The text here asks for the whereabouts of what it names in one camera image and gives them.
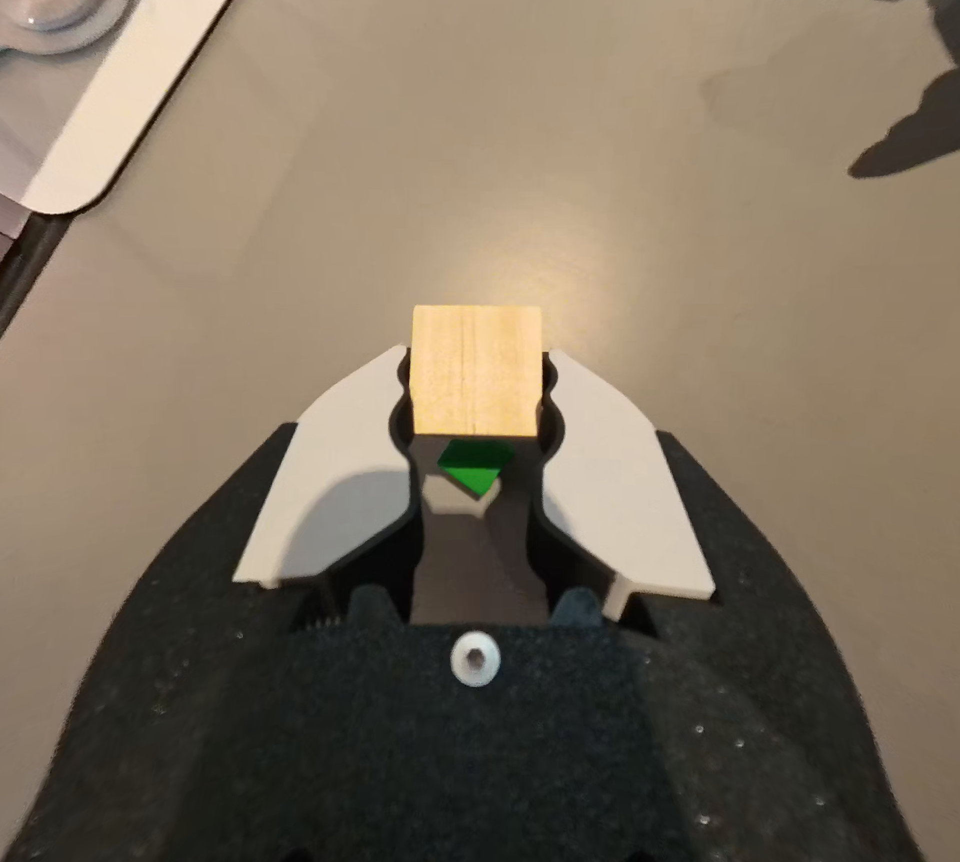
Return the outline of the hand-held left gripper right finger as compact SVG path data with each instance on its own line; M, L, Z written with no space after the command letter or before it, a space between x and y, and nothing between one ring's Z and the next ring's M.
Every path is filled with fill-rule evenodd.
M636 596L710 602L714 577L654 424L562 350L545 368L529 557L551 602L588 589L613 623Z

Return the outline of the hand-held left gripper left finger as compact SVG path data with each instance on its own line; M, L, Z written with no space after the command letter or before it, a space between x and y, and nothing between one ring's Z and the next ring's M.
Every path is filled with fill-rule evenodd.
M416 514L408 379L395 345L299 415L234 583L273 590L344 568Z

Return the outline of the green wooden cube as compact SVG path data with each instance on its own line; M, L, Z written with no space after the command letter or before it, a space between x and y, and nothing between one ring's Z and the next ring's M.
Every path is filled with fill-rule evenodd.
M453 438L438 457L439 472L475 498L491 490L515 458L514 445L503 439Z

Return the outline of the medium natural wooden cube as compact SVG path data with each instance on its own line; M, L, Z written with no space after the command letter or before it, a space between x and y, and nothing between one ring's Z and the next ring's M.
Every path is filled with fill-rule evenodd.
M409 375L414 435L537 436L542 317L535 305L416 305Z

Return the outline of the white desk stand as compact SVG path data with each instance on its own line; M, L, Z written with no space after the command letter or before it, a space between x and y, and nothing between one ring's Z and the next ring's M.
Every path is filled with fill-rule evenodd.
M110 187L230 0L2 0L2 234Z

